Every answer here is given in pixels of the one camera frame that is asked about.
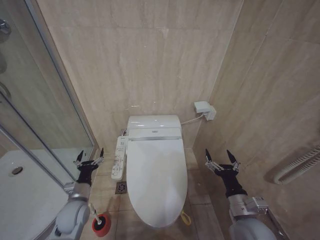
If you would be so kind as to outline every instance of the shower enclosure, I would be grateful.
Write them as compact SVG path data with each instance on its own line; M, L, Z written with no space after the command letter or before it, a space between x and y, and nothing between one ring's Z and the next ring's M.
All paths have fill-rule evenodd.
M0 0L0 239L32 240L98 148L33 0Z

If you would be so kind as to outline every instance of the yellow object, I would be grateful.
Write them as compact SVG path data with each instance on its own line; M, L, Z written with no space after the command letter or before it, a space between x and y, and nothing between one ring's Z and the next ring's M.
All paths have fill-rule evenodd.
M185 211L182 209L182 212L180 213L180 217L182 218L182 221L185 225L190 226L191 224L191 218L185 213Z

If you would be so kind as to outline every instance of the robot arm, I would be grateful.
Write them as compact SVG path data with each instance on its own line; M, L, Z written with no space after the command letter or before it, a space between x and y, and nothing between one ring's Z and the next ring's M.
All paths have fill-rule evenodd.
M95 161L81 162L83 151L78 155L74 164L80 171L76 182L67 183L64 191L69 195L68 202L57 214L54 228L49 235L50 240L79 240L83 228L90 216L88 199L92 185L92 172L104 160L104 149Z
M277 240L273 232L255 218L268 211L268 204L262 197L248 197L237 180L239 163L227 150L231 164L217 164L205 150L205 166L221 177L226 189L225 196L230 203L229 214L233 224L229 228L232 240Z

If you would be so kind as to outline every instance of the toilet tank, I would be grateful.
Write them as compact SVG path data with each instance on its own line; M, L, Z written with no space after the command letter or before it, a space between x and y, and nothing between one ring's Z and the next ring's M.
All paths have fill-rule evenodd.
M177 115L130 116L127 135L131 141L181 139L182 129Z

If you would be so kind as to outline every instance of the red plunger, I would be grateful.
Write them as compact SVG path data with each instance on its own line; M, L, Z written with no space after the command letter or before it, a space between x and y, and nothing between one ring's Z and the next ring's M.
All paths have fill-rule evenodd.
M89 203L89 207L92 214L94 215L94 219L92 222L92 230L95 232L95 234L98 237L101 238L105 236L110 230L110 227L111 227L110 218L106 213L97 215L97 212L91 203Z

